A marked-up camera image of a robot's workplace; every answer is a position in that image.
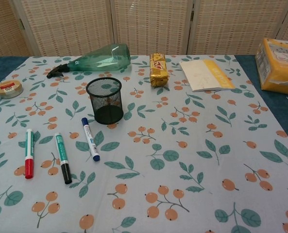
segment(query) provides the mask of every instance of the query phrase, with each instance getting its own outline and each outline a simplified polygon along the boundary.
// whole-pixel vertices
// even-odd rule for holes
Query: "mesh cup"
[[[95,79],[86,86],[94,111],[94,119],[98,123],[110,125],[123,117],[121,87],[121,82],[112,77]]]

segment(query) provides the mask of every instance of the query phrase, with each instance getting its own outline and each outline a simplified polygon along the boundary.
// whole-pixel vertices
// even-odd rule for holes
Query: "teal cloth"
[[[0,82],[27,58],[28,57],[0,57]],[[241,67],[244,69],[278,122],[288,134],[288,95],[261,90],[253,55],[237,55],[236,59],[239,61]]]

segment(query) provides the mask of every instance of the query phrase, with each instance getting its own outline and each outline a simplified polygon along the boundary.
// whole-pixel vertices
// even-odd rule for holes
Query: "table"
[[[234,56],[168,56],[169,83],[159,88],[150,87],[148,56],[132,56],[123,73],[45,77],[73,58],[32,57],[7,77],[24,92],[0,100],[0,232],[288,229],[288,137]],[[179,66],[191,59],[216,61],[237,89],[191,92]],[[102,76],[122,82],[124,117],[108,126],[94,121],[85,93]],[[82,117],[99,163],[90,158]],[[27,128],[35,133],[31,180],[23,176]],[[58,165],[56,132],[71,185]]]

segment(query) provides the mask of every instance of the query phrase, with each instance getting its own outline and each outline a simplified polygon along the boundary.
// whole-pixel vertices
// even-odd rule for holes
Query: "black marker cap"
[[[70,173],[69,165],[68,164],[62,164],[61,169],[62,169],[65,184],[71,183],[72,180],[71,180],[71,173]]]

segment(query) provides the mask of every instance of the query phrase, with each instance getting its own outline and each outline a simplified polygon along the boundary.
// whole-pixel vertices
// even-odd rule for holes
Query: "notebook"
[[[235,86],[211,60],[180,62],[192,91],[229,90]]]

